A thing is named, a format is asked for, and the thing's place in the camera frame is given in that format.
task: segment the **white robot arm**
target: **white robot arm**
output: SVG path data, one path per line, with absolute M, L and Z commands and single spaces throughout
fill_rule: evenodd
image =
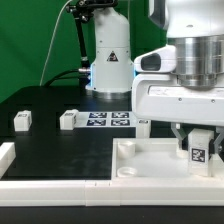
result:
M 82 67 L 90 68 L 86 90 L 106 99 L 129 97 L 134 79 L 129 22 L 114 10 L 117 4 L 118 0 L 78 0 L 75 6 L 68 7 L 76 22 Z M 91 17 L 95 24 L 96 59 L 90 65 L 81 23 L 87 23 Z
M 171 122 L 180 141 L 186 135 L 178 124 L 215 126 L 219 153 L 224 138 L 224 0 L 149 0 L 149 6 L 150 19 L 167 29 L 167 45 L 136 58 L 133 112 L 139 119 Z

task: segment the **black cable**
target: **black cable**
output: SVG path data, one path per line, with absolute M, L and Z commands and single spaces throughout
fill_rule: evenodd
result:
M 80 52 L 81 52 L 81 65 L 82 67 L 88 68 L 90 67 L 89 59 L 86 53 L 86 46 L 85 46 L 85 41 L 84 41 L 84 35 L 83 35 L 83 30 L 82 30 L 82 23 L 80 19 L 77 19 L 76 14 L 73 13 L 73 16 L 75 18 L 75 24 L 76 24 L 76 29 L 77 29 L 77 34 L 78 34 L 78 39 L 79 39 L 79 47 L 80 47 Z
M 79 72 L 78 69 L 71 69 L 71 70 L 67 70 L 67 71 L 61 72 L 61 73 L 59 73 L 58 75 L 56 75 L 55 77 L 53 77 L 52 79 L 50 79 L 49 81 L 47 81 L 47 82 L 44 84 L 44 86 L 45 86 L 45 87 L 48 87 L 48 86 L 51 85 L 52 82 L 54 82 L 55 80 L 61 78 L 62 76 L 67 75 L 67 74 L 70 74 L 70 73 L 75 73 L 75 72 Z
M 80 79 L 80 78 L 86 78 L 86 77 L 87 76 L 85 76 L 85 75 L 79 75 L 79 76 L 74 76 L 74 77 L 62 77 L 62 78 L 51 79 L 50 81 L 48 81 L 44 84 L 44 87 L 49 87 L 54 81 L 57 81 L 57 80 Z

